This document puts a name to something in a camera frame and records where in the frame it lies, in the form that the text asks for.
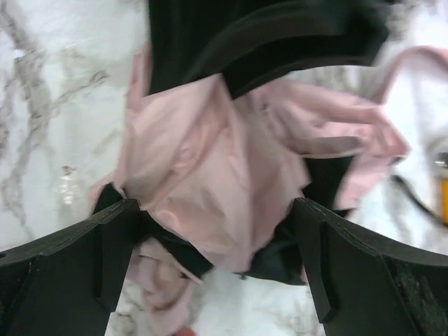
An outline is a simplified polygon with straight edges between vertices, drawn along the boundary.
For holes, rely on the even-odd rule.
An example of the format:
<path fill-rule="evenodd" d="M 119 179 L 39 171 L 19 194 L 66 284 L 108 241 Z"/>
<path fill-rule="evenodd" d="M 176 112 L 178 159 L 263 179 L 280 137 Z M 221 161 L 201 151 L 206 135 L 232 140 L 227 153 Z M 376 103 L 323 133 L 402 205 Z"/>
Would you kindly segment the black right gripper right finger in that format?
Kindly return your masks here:
<path fill-rule="evenodd" d="M 307 198 L 296 237 L 327 335 L 447 334 L 447 257 L 354 224 Z"/>

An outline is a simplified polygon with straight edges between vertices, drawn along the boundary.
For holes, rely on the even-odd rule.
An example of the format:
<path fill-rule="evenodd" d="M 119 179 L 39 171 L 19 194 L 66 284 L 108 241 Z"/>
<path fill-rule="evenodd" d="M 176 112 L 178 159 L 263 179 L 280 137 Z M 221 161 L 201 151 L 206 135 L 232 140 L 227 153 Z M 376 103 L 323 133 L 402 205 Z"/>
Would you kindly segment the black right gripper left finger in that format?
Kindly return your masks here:
<path fill-rule="evenodd" d="M 126 199 L 88 219 L 1 252 L 1 334 L 104 335 L 137 235 Z"/>

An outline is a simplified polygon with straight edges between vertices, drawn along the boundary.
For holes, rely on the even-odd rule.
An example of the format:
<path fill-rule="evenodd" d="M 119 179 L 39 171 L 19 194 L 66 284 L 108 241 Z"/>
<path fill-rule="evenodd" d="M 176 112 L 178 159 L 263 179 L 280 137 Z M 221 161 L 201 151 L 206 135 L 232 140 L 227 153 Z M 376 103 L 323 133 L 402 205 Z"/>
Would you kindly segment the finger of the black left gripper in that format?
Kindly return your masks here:
<path fill-rule="evenodd" d="M 221 74 L 234 98 L 317 67 L 372 65 L 389 36 L 389 1 L 149 1 L 159 93 Z"/>

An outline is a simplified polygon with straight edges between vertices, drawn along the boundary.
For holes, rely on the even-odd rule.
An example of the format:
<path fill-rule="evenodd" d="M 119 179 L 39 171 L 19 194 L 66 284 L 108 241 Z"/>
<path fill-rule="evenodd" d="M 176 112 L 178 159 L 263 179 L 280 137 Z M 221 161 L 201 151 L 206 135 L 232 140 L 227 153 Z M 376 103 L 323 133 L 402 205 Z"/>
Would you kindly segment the pink folding umbrella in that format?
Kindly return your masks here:
<path fill-rule="evenodd" d="M 407 153 L 383 110 L 415 55 L 447 63 L 445 49 L 404 50 L 372 101 L 291 78 L 231 99 L 220 75 L 145 95 L 153 65 L 144 47 L 134 56 L 118 163 L 93 185 L 92 210 L 111 186 L 212 265 L 246 271 L 292 200 L 322 182 L 324 164 L 348 160 L 336 186 L 323 188 L 346 210 Z"/>

